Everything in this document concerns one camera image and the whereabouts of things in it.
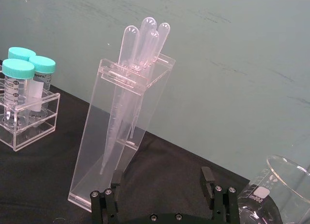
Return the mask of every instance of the green wall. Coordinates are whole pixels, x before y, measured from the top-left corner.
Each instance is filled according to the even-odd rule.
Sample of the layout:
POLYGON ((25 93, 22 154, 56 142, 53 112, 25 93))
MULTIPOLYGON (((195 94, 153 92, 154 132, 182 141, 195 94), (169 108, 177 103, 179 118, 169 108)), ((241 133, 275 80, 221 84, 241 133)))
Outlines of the green wall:
POLYGON ((268 154, 310 165, 309 0, 0 0, 0 59, 23 46, 89 101, 100 59, 146 16, 176 59, 149 131, 251 178, 268 154))

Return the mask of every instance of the clear acrylic pipette holder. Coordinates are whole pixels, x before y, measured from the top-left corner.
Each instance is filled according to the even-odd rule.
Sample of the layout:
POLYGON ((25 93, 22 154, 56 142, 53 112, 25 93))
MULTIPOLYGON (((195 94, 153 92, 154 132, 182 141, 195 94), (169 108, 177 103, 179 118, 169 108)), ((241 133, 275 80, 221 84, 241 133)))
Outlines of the clear acrylic pipette holder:
POLYGON ((160 54, 145 77, 110 60, 100 61, 92 99, 84 127, 68 200, 91 212, 90 193, 110 187, 114 170, 124 171, 139 148, 175 63, 160 54), (126 94, 130 101, 124 101, 126 94), (131 126, 137 115, 136 101, 142 100, 134 132, 131 126), (125 105, 112 151, 103 164, 111 108, 125 105))
POLYGON ((14 108, 8 107, 3 102, 4 79, 0 79, 0 141, 11 147, 14 151, 21 150, 55 131, 60 94, 50 91, 44 91, 43 93, 44 97, 37 99, 35 102, 16 105, 14 108), (38 107, 45 103, 48 103, 47 116, 45 118, 34 123, 29 123, 23 128, 17 127, 18 114, 20 112, 30 111, 32 107, 38 107), (13 128, 7 128, 3 124, 5 108, 6 110, 10 110, 10 113, 14 115, 13 128))

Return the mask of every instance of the screw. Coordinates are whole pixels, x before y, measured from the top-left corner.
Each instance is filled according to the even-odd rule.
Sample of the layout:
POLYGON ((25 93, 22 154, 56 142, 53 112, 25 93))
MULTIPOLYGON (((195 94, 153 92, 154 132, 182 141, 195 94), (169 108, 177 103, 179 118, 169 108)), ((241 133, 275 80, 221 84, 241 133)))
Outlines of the screw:
POLYGON ((231 192, 231 193, 235 193, 236 192, 236 189, 235 188, 233 188, 233 187, 229 187, 229 192, 231 192))
POLYGON ((150 216, 151 221, 156 222, 157 221, 157 215, 156 214, 152 214, 150 216))
POLYGON ((180 213, 177 213, 175 215, 175 219, 178 220, 178 221, 182 220, 182 218, 183 218, 183 216, 180 213))
POLYGON ((98 192, 96 192, 96 191, 92 192, 92 197, 97 197, 98 195, 99 195, 98 192))
POLYGON ((219 186, 219 185, 217 185, 217 186, 215 186, 215 189, 217 190, 217 191, 222 191, 222 187, 221 186, 219 186))
POLYGON ((106 195, 110 195, 112 193, 112 190, 111 189, 107 189, 106 191, 105 191, 105 194, 106 195))

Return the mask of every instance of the glass beaker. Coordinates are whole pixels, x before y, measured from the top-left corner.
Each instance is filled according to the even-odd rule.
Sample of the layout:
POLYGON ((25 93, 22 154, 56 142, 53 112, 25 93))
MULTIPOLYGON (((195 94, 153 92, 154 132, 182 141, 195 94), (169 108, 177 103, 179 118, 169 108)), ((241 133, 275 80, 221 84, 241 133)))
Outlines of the glass beaker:
POLYGON ((241 223, 306 224, 310 217, 310 173, 281 156, 268 156, 266 168, 238 196, 241 223))

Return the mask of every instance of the black table surface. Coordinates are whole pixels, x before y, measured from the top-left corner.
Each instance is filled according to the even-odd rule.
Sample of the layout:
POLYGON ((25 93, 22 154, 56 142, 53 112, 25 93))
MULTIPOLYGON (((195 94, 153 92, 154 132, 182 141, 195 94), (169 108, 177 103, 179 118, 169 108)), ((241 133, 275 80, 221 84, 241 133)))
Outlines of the black table surface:
MULTIPOLYGON (((0 143, 0 224, 92 223, 89 212, 67 200, 89 104, 51 91, 61 94, 56 131, 18 152, 0 143)), ((147 132, 121 185, 121 220, 167 212, 211 217, 199 183, 202 166, 223 187, 240 191, 248 183, 147 132)))

